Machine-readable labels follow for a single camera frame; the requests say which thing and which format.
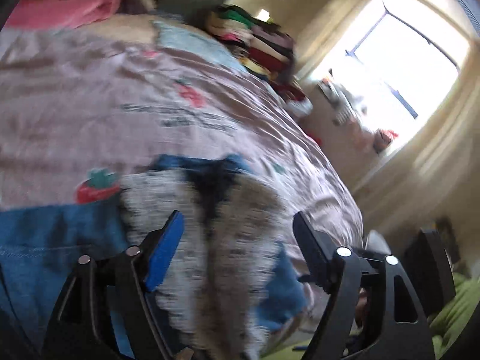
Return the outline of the pink strawberry bear quilt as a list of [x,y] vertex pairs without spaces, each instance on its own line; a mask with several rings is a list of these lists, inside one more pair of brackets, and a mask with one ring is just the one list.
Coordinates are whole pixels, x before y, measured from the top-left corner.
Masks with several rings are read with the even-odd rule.
[[160,155],[239,155],[336,242],[362,243],[361,213],[321,148],[256,77],[99,27],[1,31],[1,357],[35,359],[76,258],[122,250],[111,206],[81,211],[88,171],[144,172]]

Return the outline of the stack of folded clothes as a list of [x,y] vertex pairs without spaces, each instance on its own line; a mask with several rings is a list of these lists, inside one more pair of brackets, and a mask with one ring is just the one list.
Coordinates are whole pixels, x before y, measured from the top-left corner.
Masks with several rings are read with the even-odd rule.
[[295,41],[282,32],[279,25],[228,5],[211,11],[205,28],[247,71],[278,85],[289,85],[293,81]]

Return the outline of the blue denim pants lace hem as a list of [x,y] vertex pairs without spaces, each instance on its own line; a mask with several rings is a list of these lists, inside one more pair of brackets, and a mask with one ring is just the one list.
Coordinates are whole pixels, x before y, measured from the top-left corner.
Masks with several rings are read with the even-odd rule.
[[[227,181],[241,172],[251,173],[241,156],[220,160],[161,155],[153,170],[184,169],[191,180],[214,182],[220,187],[213,197],[227,190]],[[167,231],[166,241],[141,246],[146,258],[140,283],[154,290],[160,284],[180,241],[180,227]],[[120,219],[117,194],[85,205],[44,205],[1,211],[1,359],[39,359],[50,313],[64,281],[81,254],[101,260],[127,249],[126,225]],[[298,316],[307,302],[302,285],[283,246],[273,277],[266,285],[267,297],[256,307],[258,325],[275,332]]]

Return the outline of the striped dark garment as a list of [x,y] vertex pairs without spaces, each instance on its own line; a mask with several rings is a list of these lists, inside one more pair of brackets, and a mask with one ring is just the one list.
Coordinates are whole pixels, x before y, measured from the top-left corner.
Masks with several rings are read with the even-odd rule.
[[147,15],[156,12],[158,0],[120,0],[118,14]]

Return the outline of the window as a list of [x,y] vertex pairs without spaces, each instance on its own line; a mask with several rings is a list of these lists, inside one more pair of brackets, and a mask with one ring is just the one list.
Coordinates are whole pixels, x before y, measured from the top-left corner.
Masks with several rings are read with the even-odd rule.
[[368,121],[414,134],[459,77],[469,40],[418,0],[370,0],[310,75],[363,97]]

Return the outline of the clutter on window sill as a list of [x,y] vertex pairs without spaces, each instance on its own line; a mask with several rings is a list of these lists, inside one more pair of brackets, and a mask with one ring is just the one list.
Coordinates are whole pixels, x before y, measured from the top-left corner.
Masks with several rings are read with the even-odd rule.
[[333,124],[346,126],[359,150],[372,150],[379,155],[399,136],[393,130],[373,126],[368,121],[368,108],[363,105],[363,97],[354,96],[343,85],[323,78],[317,87],[334,111]]

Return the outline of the cream curtain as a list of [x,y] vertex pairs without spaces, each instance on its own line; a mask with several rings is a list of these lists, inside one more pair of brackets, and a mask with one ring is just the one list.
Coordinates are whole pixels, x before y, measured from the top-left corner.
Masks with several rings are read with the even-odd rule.
[[479,89],[444,102],[353,194],[364,230],[394,234],[443,215],[459,237],[479,230]]

